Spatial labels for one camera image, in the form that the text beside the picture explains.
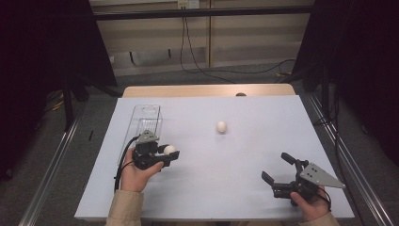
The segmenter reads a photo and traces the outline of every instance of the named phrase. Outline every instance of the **forearm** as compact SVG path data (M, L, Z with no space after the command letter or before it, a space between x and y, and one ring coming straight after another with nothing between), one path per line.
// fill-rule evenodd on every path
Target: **forearm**
M143 198L143 193L117 190L106 219L106 226L140 226Z
M338 223L337 219L332 216L331 213L328 213L320 218L317 218L315 220L309 221L309 222L304 222L304 223L299 223L299 226L339 226L340 224Z

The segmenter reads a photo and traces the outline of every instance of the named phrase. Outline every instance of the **person's arm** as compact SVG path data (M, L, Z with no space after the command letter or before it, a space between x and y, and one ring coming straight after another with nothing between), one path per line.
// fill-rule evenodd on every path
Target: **person's arm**
M326 193L323 191L324 188L322 186L320 188L318 194L325 198ZM300 226L340 225L337 219L329 212L328 203L317 196L309 201L305 201L298 193L292 192L291 198L302 209L302 219L304 222L299 223Z
M120 190L117 190L109 210L106 226L140 226L141 207L144 195L141 193L149 179L164 166L159 162L152 167L138 169L133 160L133 151L126 153L124 167L120 177Z

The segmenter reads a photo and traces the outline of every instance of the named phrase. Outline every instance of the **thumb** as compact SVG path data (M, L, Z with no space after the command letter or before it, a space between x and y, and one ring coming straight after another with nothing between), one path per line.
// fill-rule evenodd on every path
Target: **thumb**
M159 172L162 167L164 166L164 162L158 162L155 165L153 165L152 167L146 169L146 175L148 178L152 177L155 173Z
M293 199L294 202L296 202L296 204L298 204L298 206L304 211L306 212L307 210L309 210L309 208L311 208L311 206L308 204L308 202L306 202L302 196L300 196L298 193L296 192L291 192L291 198Z

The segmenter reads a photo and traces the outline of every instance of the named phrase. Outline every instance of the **white tabletop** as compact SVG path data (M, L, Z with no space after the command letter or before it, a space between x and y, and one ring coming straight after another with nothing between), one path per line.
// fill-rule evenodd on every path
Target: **white tabletop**
M300 218L289 200L275 199L261 178L295 179L295 167L280 158L316 163L335 176L298 96L122 98L104 138L75 213L105 219L114 176L135 105L160 105L160 144L173 144L178 160L153 176L144 190L142 217L151 220L259 220ZM228 130L215 126L225 121ZM343 191L327 188L336 218L353 218Z

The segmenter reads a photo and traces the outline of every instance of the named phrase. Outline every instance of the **wall outlet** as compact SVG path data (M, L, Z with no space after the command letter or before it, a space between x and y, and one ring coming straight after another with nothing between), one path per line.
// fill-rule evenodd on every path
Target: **wall outlet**
M188 8L200 8L200 0L188 0Z
M177 9L187 9L188 7L188 0L179 0L177 1Z

